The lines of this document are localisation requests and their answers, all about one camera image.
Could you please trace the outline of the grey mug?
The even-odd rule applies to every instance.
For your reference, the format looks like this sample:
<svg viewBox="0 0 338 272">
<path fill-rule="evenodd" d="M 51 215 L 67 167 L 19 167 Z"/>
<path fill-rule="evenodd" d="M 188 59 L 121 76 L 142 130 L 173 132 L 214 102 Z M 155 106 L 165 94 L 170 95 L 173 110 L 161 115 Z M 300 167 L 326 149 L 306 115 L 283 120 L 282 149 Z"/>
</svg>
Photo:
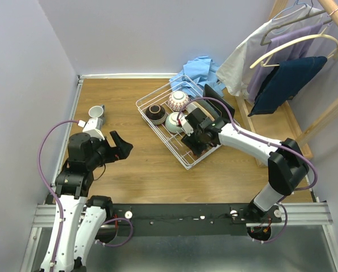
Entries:
<svg viewBox="0 0 338 272">
<path fill-rule="evenodd" d="M 95 105 L 91 107 L 88 111 L 90 118 L 99 118 L 102 121 L 102 124 L 105 124 L 105 105 Z"/>
</svg>

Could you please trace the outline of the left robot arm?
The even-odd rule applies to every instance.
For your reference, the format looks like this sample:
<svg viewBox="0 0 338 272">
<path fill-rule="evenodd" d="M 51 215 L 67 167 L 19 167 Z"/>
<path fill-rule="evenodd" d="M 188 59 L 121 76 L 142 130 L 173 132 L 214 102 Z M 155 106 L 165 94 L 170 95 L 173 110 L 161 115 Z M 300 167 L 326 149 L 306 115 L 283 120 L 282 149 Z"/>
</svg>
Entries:
<svg viewBox="0 0 338 272">
<path fill-rule="evenodd" d="M 113 222 L 113 203 L 89 197 L 96 168 L 126 159 L 133 146 L 116 131 L 112 147 L 101 133 L 76 133 L 69 138 L 68 158 L 55 180 L 56 211 L 48 249 L 40 271 L 85 271 L 99 228 Z"/>
</svg>

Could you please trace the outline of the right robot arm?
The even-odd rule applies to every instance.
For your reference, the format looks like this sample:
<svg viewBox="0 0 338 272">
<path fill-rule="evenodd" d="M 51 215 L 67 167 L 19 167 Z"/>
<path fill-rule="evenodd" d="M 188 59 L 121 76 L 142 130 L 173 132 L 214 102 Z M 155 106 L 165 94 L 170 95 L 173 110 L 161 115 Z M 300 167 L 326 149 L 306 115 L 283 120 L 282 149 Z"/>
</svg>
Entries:
<svg viewBox="0 0 338 272">
<path fill-rule="evenodd" d="M 278 201 L 291 195 L 307 175 L 309 166 L 296 141 L 269 139 L 219 117 L 211 120 L 202 110 L 180 114 L 178 125 L 185 132 L 182 142 L 196 155 L 211 146 L 228 146 L 261 161 L 268 168 L 268 183 L 248 204 L 245 216 L 261 222 Z"/>
</svg>

